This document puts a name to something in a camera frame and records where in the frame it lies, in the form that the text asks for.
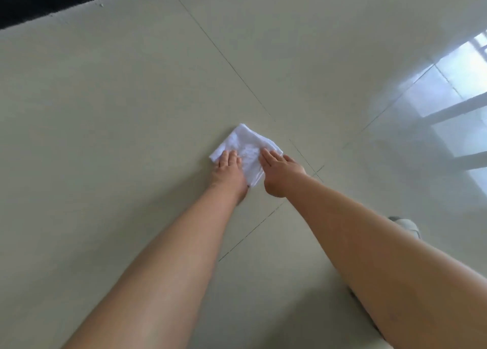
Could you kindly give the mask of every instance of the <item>hand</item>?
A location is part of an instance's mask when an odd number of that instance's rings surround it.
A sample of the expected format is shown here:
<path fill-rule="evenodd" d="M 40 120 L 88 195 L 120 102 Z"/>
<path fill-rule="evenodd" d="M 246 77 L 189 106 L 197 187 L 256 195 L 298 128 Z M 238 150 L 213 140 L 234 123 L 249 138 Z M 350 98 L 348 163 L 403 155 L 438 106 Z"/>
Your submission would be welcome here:
<path fill-rule="evenodd" d="M 216 161 L 211 173 L 211 187 L 224 189 L 229 194 L 235 195 L 241 202 L 247 195 L 247 180 L 242 171 L 242 158 L 235 150 L 228 153 L 224 150 L 219 160 Z"/>
<path fill-rule="evenodd" d="M 259 162 L 265 173 L 265 190 L 274 197 L 284 198 L 286 181 L 293 174 L 305 174 L 303 166 L 288 155 L 280 156 L 276 151 L 260 150 Z"/>

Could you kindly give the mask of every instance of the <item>white cloth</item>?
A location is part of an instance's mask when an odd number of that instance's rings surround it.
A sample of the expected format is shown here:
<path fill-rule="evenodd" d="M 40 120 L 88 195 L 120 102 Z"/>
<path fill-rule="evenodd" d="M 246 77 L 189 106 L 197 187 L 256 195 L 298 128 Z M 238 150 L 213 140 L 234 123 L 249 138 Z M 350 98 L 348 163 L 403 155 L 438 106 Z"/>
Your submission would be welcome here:
<path fill-rule="evenodd" d="M 247 185 L 253 187 L 264 174 L 259 163 L 261 148 L 269 151 L 275 150 L 279 155 L 283 154 L 283 151 L 272 140 L 252 131 L 245 124 L 240 124 L 210 155 L 210 160 L 215 163 L 224 150 L 236 150 L 242 158 L 242 170 L 247 179 Z"/>

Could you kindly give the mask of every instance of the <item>tile floor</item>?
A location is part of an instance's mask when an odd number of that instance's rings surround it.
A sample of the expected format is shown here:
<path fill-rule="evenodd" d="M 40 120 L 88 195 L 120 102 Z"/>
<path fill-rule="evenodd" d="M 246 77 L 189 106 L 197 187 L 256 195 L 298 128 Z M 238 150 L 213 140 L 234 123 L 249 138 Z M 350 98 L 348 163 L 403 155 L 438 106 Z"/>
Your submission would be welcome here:
<path fill-rule="evenodd" d="M 485 1 L 102 0 L 0 31 L 0 346 L 59 347 L 240 122 L 487 274 Z M 262 184 L 220 257 L 191 348 L 388 347 Z"/>

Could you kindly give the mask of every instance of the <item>forearm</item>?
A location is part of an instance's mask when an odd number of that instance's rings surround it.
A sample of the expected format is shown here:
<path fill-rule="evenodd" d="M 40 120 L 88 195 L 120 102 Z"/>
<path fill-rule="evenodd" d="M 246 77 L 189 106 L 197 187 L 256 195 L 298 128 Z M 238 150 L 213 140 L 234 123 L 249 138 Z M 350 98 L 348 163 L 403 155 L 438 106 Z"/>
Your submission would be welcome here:
<path fill-rule="evenodd" d="M 237 201 L 209 188 L 139 254 L 65 348 L 186 346 Z"/>
<path fill-rule="evenodd" d="M 293 175 L 286 189 L 286 197 L 391 344 L 485 343 L 483 277 L 305 175 Z"/>

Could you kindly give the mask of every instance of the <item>finger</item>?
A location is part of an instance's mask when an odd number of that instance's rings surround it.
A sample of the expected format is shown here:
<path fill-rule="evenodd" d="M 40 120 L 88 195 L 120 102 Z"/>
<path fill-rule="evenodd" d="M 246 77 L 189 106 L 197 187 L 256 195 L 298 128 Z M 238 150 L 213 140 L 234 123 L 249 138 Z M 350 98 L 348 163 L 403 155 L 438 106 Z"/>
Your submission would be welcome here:
<path fill-rule="evenodd" d="M 296 163 L 296 161 L 294 159 L 292 159 L 291 157 L 289 157 L 287 154 L 283 155 L 283 157 L 288 162 Z"/>
<path fill-rule="evenodd" d="M 269 166 L 272 166 L 273 162 L 277 162 L 277 159 L 275 159 L 266 148 L 262 148 L 260 154 L 264 157 Z"/>
<path fill-rule="evenodd" d="M 220 167 L 228 166 L 228 150 L 224 150 L 220 156 Z"/>
<path fill-rule="evenodd" d="M 259 163 L 262 166 L 263 169 L 269 167 L 269 163 L 265 160 L 263 155 L 259 155 Z"/>
<path fill-rule="evenodd" d="M 236 166 L 237 165 L 237 151 L 232 150 L 228 156 L 228 165 L 229 166 Z"/>
<path fill-rule="evenodd" d="M 284 161 L 284 158 L 282 157 L 282 155 L 280 155 L 279 153 L 277 153 L 275 150 L 271 150 L 271 155 L 277 159 L 279 162 L 285 162 Z"/>

